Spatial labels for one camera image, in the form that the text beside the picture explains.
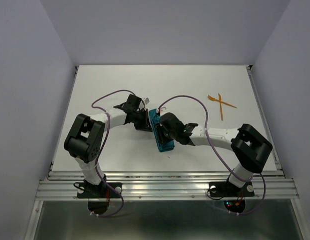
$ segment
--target white tabletop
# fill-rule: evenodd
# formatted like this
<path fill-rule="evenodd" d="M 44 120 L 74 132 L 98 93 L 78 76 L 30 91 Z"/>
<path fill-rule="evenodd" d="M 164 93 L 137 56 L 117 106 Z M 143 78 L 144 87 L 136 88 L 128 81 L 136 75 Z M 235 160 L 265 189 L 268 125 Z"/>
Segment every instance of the white tabletop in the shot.
<path fill-rule="evenodd" d="M 150 99 L 149 109 L 158 107 L 175 95 L 190 95 L 201 100 L 209 112 L 209 128 L 238 128 L 251 124 L 263 136 L 266 131 L 245 66 L 220 65 L 81 65 L 79 67 L 58 148 L 53 171 L 79 171 L 77 162 L 64 150 L 65 138 L 80 113 L 100 113 L 91 103 L 110 92 L 128 89 L 141 98 Z M 221 121 L 217 102 L 211 95 L 238 108 L 223 105 Z M 100 101 L 110 109 L 127 100 L 128 93 L 117 93 Z M 195 101 L 177 98 L 166 104 L 184 124 L 204 124 L 205 112 Z M 238 159 L 232 151 L 218 148 L 223 159 L 234 168 Z M 133 124 L 113 128 L 99 160 L 103 171 L 226 171 L 209 146 L 188 146 L 175 142 L 175 148 L 159 152 L 151 132 L 136 131 Z M 275 171 L 270 155 L 265 171 Z"/>

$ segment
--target black bracket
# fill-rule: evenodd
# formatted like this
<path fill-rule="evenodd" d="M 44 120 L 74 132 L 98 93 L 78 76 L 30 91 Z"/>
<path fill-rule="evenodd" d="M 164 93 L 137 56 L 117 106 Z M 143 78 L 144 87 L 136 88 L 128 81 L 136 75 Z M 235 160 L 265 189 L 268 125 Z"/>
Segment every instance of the black bracket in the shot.
<path fill-rule="evenodd" d="M 152 132 L 148 110 L 139 108 L 141 102 L 140 97 L 130 94 L 126 102 L 116 105 L 114 108 L 123 110 L 127 114 L 125 124 L 133 123 L 136 130 Z"/>
<path fill-rule="evenodd" d="M 80 189 L 84 189 L 82 193 L 79 193 L 80 190 L 77 191 L 78 199 L 105 199 L 107 197 L 107 190 L 109 190 L 110 199 L 120 198 L 118 194 L 108 189 L 103 182 L 101 182 L 99 185 L 92 185 L 84 180 L 84 182 L 76 182 L 75 184 L 77 184 Z M 121 182 L 108 182 L 108 184 L 114 189 L 116 187 L 120 187 L 122 189 Z"/>
<path fill-rule="evenodd" d="M 244 197 L 254 197 L 253 185 L 246 182 L 242 188 L 233 188 L 224 181 L 212 181 L 209 183 L 209 193 L 212 198 L 236 198 L 240 193 L 244 193 Z"/>

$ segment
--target screw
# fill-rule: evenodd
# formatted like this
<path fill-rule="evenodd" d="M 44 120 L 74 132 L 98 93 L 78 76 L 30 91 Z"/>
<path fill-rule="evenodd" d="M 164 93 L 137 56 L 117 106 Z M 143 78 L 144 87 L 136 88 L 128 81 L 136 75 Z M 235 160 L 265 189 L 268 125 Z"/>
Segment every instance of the screw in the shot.
<path fill-rule="evenodd" d="M 247 191 L 252 193 L 254 191 L 254 187 L 252 185 L 247 186 Z"/>
<path fill-rule="evenodd" d="M 121 193 L 121 188 L 119 186 L 115 187 L 115 190 L 118 192 L 118 193 Z"/>

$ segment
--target purple cable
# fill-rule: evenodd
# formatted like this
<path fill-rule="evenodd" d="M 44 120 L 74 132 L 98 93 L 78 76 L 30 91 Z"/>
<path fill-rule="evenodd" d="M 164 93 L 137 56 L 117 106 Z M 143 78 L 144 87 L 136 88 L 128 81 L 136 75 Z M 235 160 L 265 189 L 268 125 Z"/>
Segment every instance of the purple cable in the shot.
<path fill-rule="evenodd" d="M 158 109 L 160 110 L 160 108 L 166 104 L 167 102 L 169 102 L 170 100 L 172 99 L 176 99 L 176 98 L 189 98 L 189 99 L 193 99 L 195 101 L 197 101 L 205 110 L 205 113 L 206 113 L 206 120 L 205 120 L 205 132 L 206 132 L 206 137 L 207 137 L 207 140 L 211 146 L 211 148 L 213 149 L 214 153 L 216 154 L 216 156 L 219 158 L 219 160 L 223 163 L 223 165 L 228 169 L 228 171 L 233 174 L 237 179 L 239 179 L 240 181 L 242 182 L 250 182 L 252 180 L 253 177 L 251 177 L 250 179 L 246 180 L 246 179 L 242 179 L 241 177 L 239 177 L 237 174 L 234 173 L 234 171 L 232 171 L 232 169 L 226 164 L 226 162 L 222 159 L 222 157 L 219 155 L 219 153 L 217 152 L 215 146 L 212 144 L 212 141 L 209 137 L 209 134 L 208 134 L 208 129 L 207 129 L 207 124 L 208 124 L 208 111 L 207 111 L 207 108 L 206 106 L 200 101 L 198 100 L 197 98 L 193 97 L 193 96 L 188 96 L 188 95 L 177 95 L 177 96 L 173 96 L 171 98 L 169 98 L 168 100 L 164 101 L 159 107 Z M 265 200 L 265 197 L 266 197 L 266 181 L 265 181 L 265 178 L 262 174 L 260 174 L 262 180 L 263 180 L 263 183 L 264 183 L 264 194 L 263 194 L 263 197 L 261 198 L 261 201 L 259 202 L 259 204 L 253 208 L 252 210 L 248 211 L 248 212 L 244 212 L 244 213 L 235 213 L 235 212 L 230 212 L 232 214 L 235 214 L 235 215 L 248 215 L 248 214 L 251 214 L 252 212 L 254 212 L 255 210 L 257 210 L 261 204 L 263 203 L 263 201 Z"/>
<path fill-rule="evenodd" d="M 105 95 L 105 96 L 100 97 L 99 99 L 95 100 L 95 101 L 91 104 L 91 107 L 92 107 L 93 109 L 99 109 L 99 110 L 102 110 L 103 112 L 105 112 L 105 114 L 107 115 L 107 119 L 108 119 L 108 121 L 107 121 L 107 131 L 106 131 L 105 139 L 104 139 L 103 144 L 101 145 L 101 148 L 100 148 L 100 150 L 99 150 L 99 153 L 98 153 L 98 155 L 97 155 L 97 157 L 96 157 L 95 165 L 98 164 L 98 159 L 99 159 L 99 157 L 100 157 L 100 155 L 101 155 L 101 152 L 103 151 L 104 146 L 105 146 L 105 144 L 106 144 L 106 141 L 107 141 L 107 139 L 108 139 L 109 130 L 110 130 L 110 115 L 108 114 L 108 112 L 107 112 L 104 108 L 102 108 L 102 107 L 100 107 L 100 106 L 94 106 L 94 105 L 95 105 L 95 103 L 97 103 L 98 101 L 100 101 L 100 100 L 102 100 L 102 99 L 104 99 L 104 98 L 106 98 L 106 97 L 108 97 L 108 96 L 110 96 L 110 95 L 119 93 L 119 92 L 129 92 L 129 93 L 135 95 L 135 93 L 133 93 L 133 92 L 130 91 L 130 90 L 125 90 L 125 89 L 117 90 L 117 91 L 114 91 L 114 92 L 112 92 L 112 93 L 109 93 L 109 94 L 107 94 L 107 95 Z M 98 171 L 98 168 L 97 168 L 97 167 L 96 167 L 96 172 L 97 172 L 97 175 L 99 176 L 99 178 L 102 180 L 102 182 L 103 182 L 110 190 L 112 190 L 114 193 L 116 193 L 117 195 L 120 196 L 120 198 L 121 198 L 121 206 L 120 206 L 115 212 L 110 213 L 110 214 L 106 214 L 106 215 L 97 215 L 97 214 L 93 213 L 92 211 L 89 211 L 89 212 L 90 212 L 90 214 L 92 214 L 92 215 L 94 215 L 94 216 L 96 216 L 96 217 L 99 217 L 99 218 L 106 218 L 106 217 L 113 216 L 113 215 L 115 215 L 116 213 L 118 213 L 118 212 L 124 207 L 124 198 L 122 197 L 122 195 L 121 195 L 119 192 L 117 192 L 111 185 L 109 185 L 109 184 L 104 180 L 104 178 L 101 176 L 100 172 Z"/>
<path fill-rule="evenodd" d="M 208 124 L 208 111 L 207 111 L 207 108 L 205 107 L 205 105 L 200 101 L 198 100 L 197 98 L 193 97 L 193 96 L 188 96 L 188 95 L 177 95 L 177 96 L 173 96 L 171 98 L 169 98 L 168 100 L 164 101 L 159 107 L 158 109 L 160 109 L 164 104 L 166 104 L 167 102 L 169 102 L 170 100 L 172 99 L 176 99 L 176 98 L 189 98 L 189 99 L 193 99 L 195 101 L 197 101 L 205 110 L 205 113 L 206 113 L 206 119 L 205 119 L 205 133 L 206 133 L 206 137 L 207 137 L 207 140 L 211 146 L 211 148 L 213 149 L 214 153 L 216 154 L 216 156 L 219 158 L 219 160 L 222 162 L 222 164 L 228 169 L 228 171 L 234 175 L 237 179 L 239 179 L 240 181 L 242 182 L 250 182 L 253 177 L 249 178 L 249 179 L 243 179 L 241 177 L 239 177 L 237 174 L 234 173 L 234 171 L 227 165 L 227 163 L 223 160 L 223 158 L 220 156 L 220 154 L 217 152 L 215 146 L 213 145 L 210 137 L 209 137 L 209 134 L 208 134 L 208 129 L 207 129 L 207 124 Z"/>

